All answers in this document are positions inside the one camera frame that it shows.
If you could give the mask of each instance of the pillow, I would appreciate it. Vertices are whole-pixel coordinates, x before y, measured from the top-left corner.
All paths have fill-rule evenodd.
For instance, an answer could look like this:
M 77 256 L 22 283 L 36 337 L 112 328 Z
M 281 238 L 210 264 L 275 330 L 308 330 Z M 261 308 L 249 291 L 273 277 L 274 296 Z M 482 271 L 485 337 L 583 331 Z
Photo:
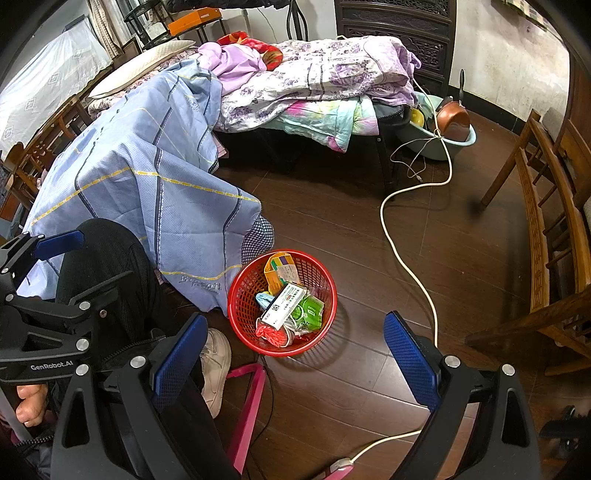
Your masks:
M 149 49 L 124 63 L 107 78 L 103 79 L 92 89 L 89 97 L 99 99 L 120 92 L 162 62 L 193 45 L 195 45 L 193 40 L 171 40 Z

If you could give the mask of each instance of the black pants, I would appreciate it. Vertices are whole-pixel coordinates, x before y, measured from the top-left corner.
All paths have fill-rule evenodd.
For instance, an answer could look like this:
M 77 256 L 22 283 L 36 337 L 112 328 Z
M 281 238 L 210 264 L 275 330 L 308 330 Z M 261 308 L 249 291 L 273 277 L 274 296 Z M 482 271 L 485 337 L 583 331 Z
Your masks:
M 165 304 L 160 285 L 139 240 L 127 228 L 105 219 L 87 220 L 78 227 L 85 236 L 84 247 L 68 252 L 60 270 L 56 301 L 70 298 L 115 275 L 131 270 L 139 279 L 139 289 L 122 299 L 104 319 L 99 351 L 110 353 L 149 338 L 152 328 L 175 335 L 182 324 L 175 323 Z M 203 397 L 201 362 L 197 361 L 175 405 L 167 407 L 161 421 L 177 451 L 188 462 L 199 480 L 238 480 L 222 447 L 212 416 Z

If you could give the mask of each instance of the green package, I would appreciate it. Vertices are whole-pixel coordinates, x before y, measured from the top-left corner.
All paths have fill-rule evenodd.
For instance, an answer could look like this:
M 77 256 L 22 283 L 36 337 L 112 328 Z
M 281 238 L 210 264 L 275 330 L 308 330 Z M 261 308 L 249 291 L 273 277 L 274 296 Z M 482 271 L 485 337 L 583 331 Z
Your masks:
M 323 311 L 324 302 L 313 295 L 309 295 L 300 300 L 297 307 L 291 312 L 291 318 L 299 330 L 315 332 L 322 327 Z

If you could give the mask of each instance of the red plastic basket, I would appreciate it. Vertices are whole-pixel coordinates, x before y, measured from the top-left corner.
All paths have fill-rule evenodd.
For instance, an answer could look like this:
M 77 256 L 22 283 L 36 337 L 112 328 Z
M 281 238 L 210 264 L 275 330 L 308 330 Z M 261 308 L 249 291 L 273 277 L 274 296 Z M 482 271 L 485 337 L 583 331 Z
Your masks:
M 324 265 L 314 257 L 297 250 L 277 251 L 287 252 L 293 257 L 302 284 L 311 290 L 314 297 L 324 302 L 322 328 L 316 333 L 307 335 L 306 340 L 295 339 L 285 348 L 271 345 L 256 336 L 255 322 L 262 311 L 255 300 L 255 295 L 269 288 L 264 268 L 274 252 L 254 259 L 234 279 L 228 295 L 228 317 L 240 340 L 255 352 L 270 356 L 298 355 L 320 342 L 329 331 L 336 314 L 335 282 Z

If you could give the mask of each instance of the wooden cabinet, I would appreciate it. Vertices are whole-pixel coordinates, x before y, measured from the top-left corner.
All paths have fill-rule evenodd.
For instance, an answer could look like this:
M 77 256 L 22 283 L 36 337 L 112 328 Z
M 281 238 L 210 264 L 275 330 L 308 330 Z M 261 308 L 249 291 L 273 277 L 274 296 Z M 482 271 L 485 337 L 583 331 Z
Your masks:
M 444 97 L 456 38 L 456 0 L 335 0 L 339 35 L 393 35 L 422 62 L 417 82 Z

